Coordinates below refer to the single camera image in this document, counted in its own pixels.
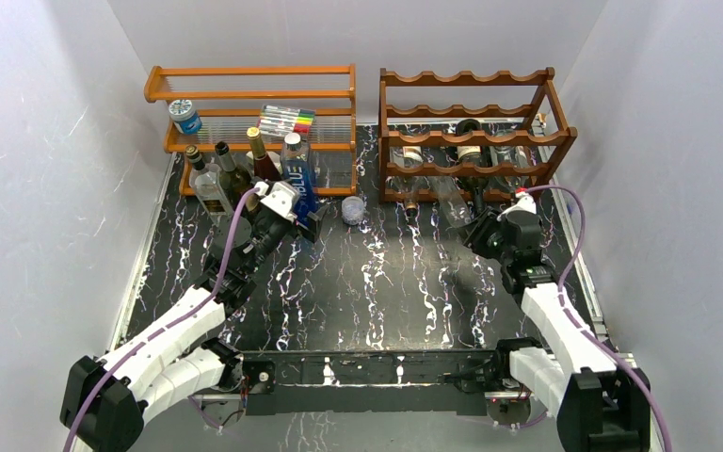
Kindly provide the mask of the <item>clear square liquor bottle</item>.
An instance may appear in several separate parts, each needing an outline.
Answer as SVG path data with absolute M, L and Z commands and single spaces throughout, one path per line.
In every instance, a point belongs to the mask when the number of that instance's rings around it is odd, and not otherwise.
M 195 145 L 185 148 L 185 156 L 192 167 L 189 184 L 210 219 L 216 225 L 231 219 L 234 210 L 219 181 L 219 166 L 208 163 Z

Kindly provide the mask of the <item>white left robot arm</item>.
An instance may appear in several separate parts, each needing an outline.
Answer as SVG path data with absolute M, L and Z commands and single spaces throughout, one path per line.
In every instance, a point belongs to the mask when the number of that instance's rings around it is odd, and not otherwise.
M 252 222 L 225 220 L 201 274 L 177 302 L 123 345 L 72 364 L 59 415 L 69 431 L 63 450 L 80 442 L 92 451 L 127 451 L 154 417 L 181 400 L 242 386 L 242 352 L 218 338 L 198 341 L 249 300 L 255 271 L 285 238 L 316 241 L 325 213 L 319 208 L 301 223 L 289 202 L 267 196 Z

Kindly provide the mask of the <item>dark wine bottle black neck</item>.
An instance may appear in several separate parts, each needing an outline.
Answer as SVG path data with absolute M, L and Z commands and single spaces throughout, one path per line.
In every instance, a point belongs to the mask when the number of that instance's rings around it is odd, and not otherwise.
M 457 124 L 455 133 L 457 136 L 462 136 L 473 131 L 479 131 L 481 129 L 482 126 L 478 120 L 465 119 Z M 471 163 L 478 167 L 483 167 L 484 163 L 486 162 L 486 160 L 483 158 L 480 146 L 458 146 L 457 157 L 458 162 L 461 164 Z M 488 184 L 487 179 L 478 176 L 459 176 L 458 181 L 466 191 L 471 193 L 474 215 L 477 217 L 486 208 L 484 193 Z

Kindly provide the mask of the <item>clear bottle neck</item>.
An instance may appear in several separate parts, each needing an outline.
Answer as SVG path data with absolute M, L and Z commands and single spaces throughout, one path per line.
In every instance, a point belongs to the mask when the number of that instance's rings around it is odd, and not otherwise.
M 443 215 L 452 227 L 463 228 L 473 221 L 470 208 L 460 195 L 452 177 L 429 176 L 427 180 L 437 197 Z

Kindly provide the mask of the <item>green wine bottle white neck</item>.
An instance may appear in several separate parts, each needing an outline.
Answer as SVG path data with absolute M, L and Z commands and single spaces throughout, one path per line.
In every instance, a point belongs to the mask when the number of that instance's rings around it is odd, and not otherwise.
M 246 191 L 253 188 L 247 169 L 233 159 L 230 147 L 225 141 L 215 145 L 217 164 L 220 166 L 219 182 L 229 201 L 237 206 Z

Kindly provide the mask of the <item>blue carton bottle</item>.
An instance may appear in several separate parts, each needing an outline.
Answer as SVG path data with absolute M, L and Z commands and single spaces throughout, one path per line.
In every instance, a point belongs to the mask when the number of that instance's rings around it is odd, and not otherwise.
M 297 219 L 309 226 L 309 214 L 317 211 L 315 159 L 309 143 L 301 134 L 292 132 L 284 137 L 280 153 L 283 176 L 299 193 L 295 207 Z

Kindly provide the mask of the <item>dark red bottle gold cap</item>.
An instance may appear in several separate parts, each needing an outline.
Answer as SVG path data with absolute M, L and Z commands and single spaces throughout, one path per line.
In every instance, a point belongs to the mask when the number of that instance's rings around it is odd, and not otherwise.
M 246 136 L 253 156 L 254 175 L 268 181 L 282 181 L 283 176 L 266 150 L 260 129 L 250 127 Z

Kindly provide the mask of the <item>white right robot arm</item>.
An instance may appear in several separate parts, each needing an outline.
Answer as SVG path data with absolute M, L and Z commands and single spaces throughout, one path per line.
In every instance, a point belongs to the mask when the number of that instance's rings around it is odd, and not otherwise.
M 501 266 L 503 285 L 538 327 L 548 349 L 503 340 L 492 365 L 506 390 L 526 386 L 556 423 L 566 451 L 647 451 L 651 404 L 647 379 L 598 341 L 542 261 L 538 215 L 513 206 L 487 209 L 464 229 L 464 245 Z

